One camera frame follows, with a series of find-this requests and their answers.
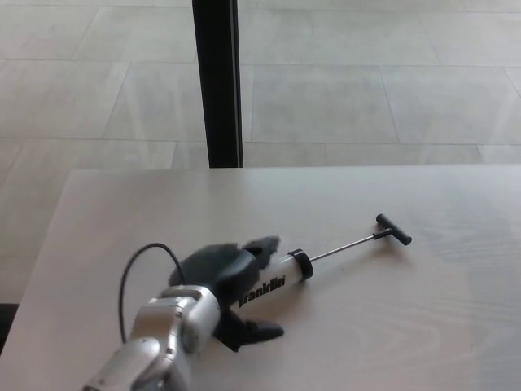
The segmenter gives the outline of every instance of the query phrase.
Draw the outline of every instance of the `franklin logo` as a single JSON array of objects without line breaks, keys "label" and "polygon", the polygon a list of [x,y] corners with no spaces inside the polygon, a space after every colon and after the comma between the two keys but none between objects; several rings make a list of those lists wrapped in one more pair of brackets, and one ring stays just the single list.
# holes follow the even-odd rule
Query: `franklin logo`
[{"label": "franklin logo", "polygon": [[251,291],[244,295],[244,297],[241,297],[239,299],[239,308],[241,308],[243,305],[248,303],[249,301],[253,301],[258,297],[264,296],[266,293],[270,293],[271,291],[274,291],[275,289],[279,289],[280,287],[283,287],[286,283],[286,276],[283,275],[282,277],[278,278],[275,277],[274,279],[271,279],[267,283],[262,284],[262,288],[257,288],[255,291]]}]

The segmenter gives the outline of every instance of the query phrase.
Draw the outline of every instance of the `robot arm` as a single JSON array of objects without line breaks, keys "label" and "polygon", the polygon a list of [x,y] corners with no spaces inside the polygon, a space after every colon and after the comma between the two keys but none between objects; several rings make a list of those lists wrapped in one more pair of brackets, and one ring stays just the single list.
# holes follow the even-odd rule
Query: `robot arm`
[{"label": "robot arm", "polygon": [[220,317],[209,289],[167,289],[139,310],[129,341],[83,391],[187,391],[190,356],[206,345]]},{"label": "robot arm", "polygon": [[142,307],[129,336],[83,391],[187,391],[190,359],[215,336],[233,351],[282,335],[271,323],[243,321],[230,306],[259,280],[278,238],[207,246],[176,271],[171,288]]}]

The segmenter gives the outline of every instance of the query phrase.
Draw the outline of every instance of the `floor tile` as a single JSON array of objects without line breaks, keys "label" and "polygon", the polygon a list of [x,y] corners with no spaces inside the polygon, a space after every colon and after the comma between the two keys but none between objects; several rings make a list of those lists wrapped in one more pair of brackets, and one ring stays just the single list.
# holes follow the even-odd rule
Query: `floor tile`
[{"label": "floor tile", "polygon": [[28,140],[0,187],[0,257],[35,257],[71,169],[166,169],[175,143]]},{"label": "floor tile", "polygon": [[462,0],[468,11],[520,12],[519,0]]},{"label": "floor tile", "polygon": [[444,65],[521,65],[521,15],[423,14],[422,22]]},{"label": "floor tile", "polygon": [[0,58],[70,59],[95,7],[0,6]]},{"label": "floor tile", "polygon": [[458,165],[481,163],[475,145],[328,144],[329,165]]},{"label": "floor tile", "polygon": [[311,167],[327,165],[324,144],[244,143],[245,167]]},{"label": "floor tile", "polygon": [[156,7],[185,7],[192,8],[191,0],[153,0]]},{"label": "floor tile", "polygon": [[154,0],[0,0],[0,4],[34,6],[152,6]]},{"label": "floor tile", "polygon": [[173,169],[207,169],[208,149],[206,143],[176,143],[173,152]]},{"label": "floor tile", "polygon": [[403,143],[521,143],[521,97],[500,68],[384,68]]},{"label": "floor tile", "polygon": [[464,11],[460,0],[362,0],[368,11]]},{"label": "floor tile", "polygon": [[[152,0],[155,7],[183,7],[192,8],[191,0]],[[238,0],[237,8],[242,9],[257,8],[256,0]]]},{"label": "floor tile", "polygon": [[101,7],[75,57],[191,63],[195,59],[192,12],[171,7]]},{"label": "floor tile", "polygon": [[286,10],[242,12],[239,45],[243,64],[312,64],[311,15]]},{"label": "floor tile", "polygon": [[0,69],[0,135],[100,138],[127,67],[8,61]]},{"label": "floor tile", "polygon": [[22,301],[35,263],[35,258],[0,257],[0,303]]},{"label": "floor tile", "polygon": [[197,65],[130,65],[104,138],[204,141]]},{"label": "floor tile", "polygon": [[438,64],[416,14],[314,12],[318,64]]},{"label": "floor tile", "polygon": [[521,146],[519,145],[480,145],[483,161],[488,164],[521,164]]},{"label": "floor tile", "polygon": [[515,88],[521,94],[521,68],[507,68],[505,71],[509,79],[514,83]]},{"label": "floor tile", "polygon": [[22,140],[0,138],[0,186],[22,147]]},{"label": "floor tile", "polygon": [[256,67],[253,94],[253,141],[398,142],[377,68]]},{"label": "floor tile", "polygon": [[257,0],[259,8],[282,10],[360,10],[364,0]]}]

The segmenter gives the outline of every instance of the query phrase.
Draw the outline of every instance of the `black cable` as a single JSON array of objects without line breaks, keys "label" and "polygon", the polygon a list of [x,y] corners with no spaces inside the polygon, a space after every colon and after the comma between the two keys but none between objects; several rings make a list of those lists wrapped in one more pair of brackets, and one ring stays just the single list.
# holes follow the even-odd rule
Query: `black cable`
[{"label": "black cable", "polygon": [[117,311],[118,311],[118,320],[120,323],[120,336],[121,336],[121,342],[125,343],[127,341],[126,332],[125,332],[125,320],[123,317],[123,297],[125,296],[125,284],[127,282],[127,276],[129,275],[130,268],[138,259],[138,257],[143,254],[145,251],[147,251],[149,248],[162,248],[164,251],[166,251],[169,256],[172,258],[173,263],[176,264],[177,270],[179,270],[179,277],[181,279],[181,283],[184,285],[186,284],[186,278],[185,275],[182,272],[181,262],[177,259],[175,254],[172,252],[172,250],[166,245],[162,243],[150,243],[146,246],[141,247],[127,262],[127,266],[125,267],[125,271],[123,272],[123,275],[121,276],[120,281],[120,293],[118,296],[117,301]]}]

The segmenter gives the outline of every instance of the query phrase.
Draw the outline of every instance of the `table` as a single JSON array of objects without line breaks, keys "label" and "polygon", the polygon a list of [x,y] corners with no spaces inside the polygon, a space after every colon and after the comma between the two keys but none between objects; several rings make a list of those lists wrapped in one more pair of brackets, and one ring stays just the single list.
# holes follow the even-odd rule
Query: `table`
[{"label": "table", "polygon": [[[0,358],[0,385],[79,389],[120,344],[120,274],[143,244],[186,257],[279,234],[281,253],[312,256],[368,235],[378,213],[413,243],[371,242],[317,263],[307,283],[248,314],[286,335],[239,354],[212,343],[193,390],[518,390],[516,166],[75,172]],[[127,327],[172,268],[159,249],[137,262]]]}]

